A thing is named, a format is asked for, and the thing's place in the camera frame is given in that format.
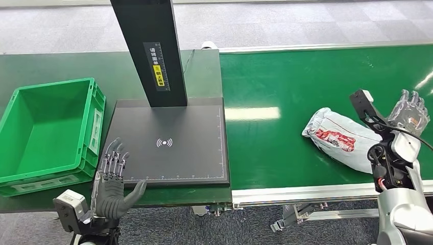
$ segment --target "green table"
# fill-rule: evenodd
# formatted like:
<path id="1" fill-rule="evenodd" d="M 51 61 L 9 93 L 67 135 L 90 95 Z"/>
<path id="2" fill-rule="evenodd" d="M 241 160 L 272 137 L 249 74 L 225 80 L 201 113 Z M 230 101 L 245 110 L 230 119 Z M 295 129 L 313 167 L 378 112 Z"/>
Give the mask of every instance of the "green table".
<path id="1" fill-rule="evenodd" d="M 219 56 L 215 50 L 183 51 L 182 60 L 190 97 L 221 96 L 222 77 L 231 188 L 149 189 L 137 206 L 237 208 L 374 198 L 369 175 L 328 158 L 301 131 L 322 107 L 357 119 L 348 96 L 359 88 L 369 90 L 386 115 L 402 88 L 414 89 L 433 71 L 433 45 L 221 50 Z M 16 87 L 82 77 L 94 77 L 107 96 L 104 133 L 116 99 L 145 96 L 129 53 L 3 55 L 0 115 Z M 418 89 L 428 108 L 432 89 L 431 81 Z M 433 142 L 432 126 L 423 137 Z M 432 157 L 423 146 L 426 194 L 433 193 Z M 89 198 L 89 184 L 69 188 Z M 51 199 L 64 189 L 0 198 L 0 212 L 52 209 Z"/>

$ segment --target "floor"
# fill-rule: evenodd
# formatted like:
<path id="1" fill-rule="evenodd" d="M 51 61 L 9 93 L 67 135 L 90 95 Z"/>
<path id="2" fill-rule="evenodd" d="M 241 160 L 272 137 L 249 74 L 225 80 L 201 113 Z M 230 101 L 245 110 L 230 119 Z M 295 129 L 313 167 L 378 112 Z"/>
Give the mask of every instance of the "floor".
<path id="1" fill-rule="evenodd" d="M 175 5 L 181 49 L 433 39 L 433 1 Z M 111 6 L 0 9 L 0 54 L 128 50 Z"/>
<path id="2" fill-rule="evenodd" d="M 219 47 L 425 41 L 433 39 L 433 1 L 348 1 L 176 5 L 182 49 L 206 40 Z M 0 9 L 0 54 L 127 51 L 110 6 Z M 334 209 L 373 208 L 374 201 Z M 194 216 L 190 208 L 134 209 L 121 244 L 369 244 L 378 220 L 305 222 L 272 233 L 281 207 Z M 68 244 L 53 213 L 0 214 L 0 245 Z"/>

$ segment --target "table edge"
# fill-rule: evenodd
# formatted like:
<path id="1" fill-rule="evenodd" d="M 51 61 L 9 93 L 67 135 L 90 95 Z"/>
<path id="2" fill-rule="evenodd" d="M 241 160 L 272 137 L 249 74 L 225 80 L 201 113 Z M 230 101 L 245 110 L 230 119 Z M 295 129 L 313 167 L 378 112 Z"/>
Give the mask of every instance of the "table edge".
<path id="1" fill-rule="evenodd" d="M 433 195 L 433 180 L 424 180 L 424 194 Z M 374 183 L 232 190 L 234 208 L 250 206 L 375 199 Z"/>
<path id="2" fill-rule="evenodd" d="M 225 47 L 220 48 L 220 54 L 242 54 L 242 53 L 264 53 L 300 50 L 340 50 L 357 47 L 387 47 L 387 46 L 410 46 L 430 45 L 433 41 L 386 41 L 386 42 L 365 42 L 351 44 L 303 44 L 303 45 L 280 45 L 280 46 L 256 46 L 256 47 Z"/>

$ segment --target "label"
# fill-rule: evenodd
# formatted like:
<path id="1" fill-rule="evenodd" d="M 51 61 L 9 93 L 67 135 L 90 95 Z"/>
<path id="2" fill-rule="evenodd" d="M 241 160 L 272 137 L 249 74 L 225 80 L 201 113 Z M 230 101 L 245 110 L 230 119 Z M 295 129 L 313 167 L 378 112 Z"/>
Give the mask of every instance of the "label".
<path id="1" fill-rule="evenodd" d="M 156 91 L 170 91 L 169 79 L 165 70 L 164 57 L 159 42 L 144 42 L 146 57 L 152 71 Z"/>
<path id="2" fill-rule="evenodd" d="M 29 190 L 42 190 L 46 188 L 53 188 L 58 186 L 72 185 L 75 184 L 79 179 L 73 175 L 68 175 L 65 177 L 55 178 L 51 180 L 44 180 L 29 184 L 12 185 L 18 192 L 24 192 Z"/>
<path id="3" fill-rule="evenodd" d="M 93 116 L 93 129 L 92 136 L 90 137 L 89 149 L 93 151 L 93 153 L 98 154 L 99 148 L 99 131 L 102 127 L 102 112 L 95 109 Z"/>

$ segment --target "package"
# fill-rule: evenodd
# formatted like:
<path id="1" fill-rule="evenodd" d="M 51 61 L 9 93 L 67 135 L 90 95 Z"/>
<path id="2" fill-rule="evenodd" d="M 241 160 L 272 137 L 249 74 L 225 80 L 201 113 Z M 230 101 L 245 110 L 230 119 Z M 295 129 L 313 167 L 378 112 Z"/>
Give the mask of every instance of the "package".
<path id="1" fill-rule="evenodd" d="M 311 138 L 319 149 L 333 159 L 368 174 L 372 171 L 367 152 L 382 140 L 371 129 L 327 107 L 312 116 L 302 136 Z"/>

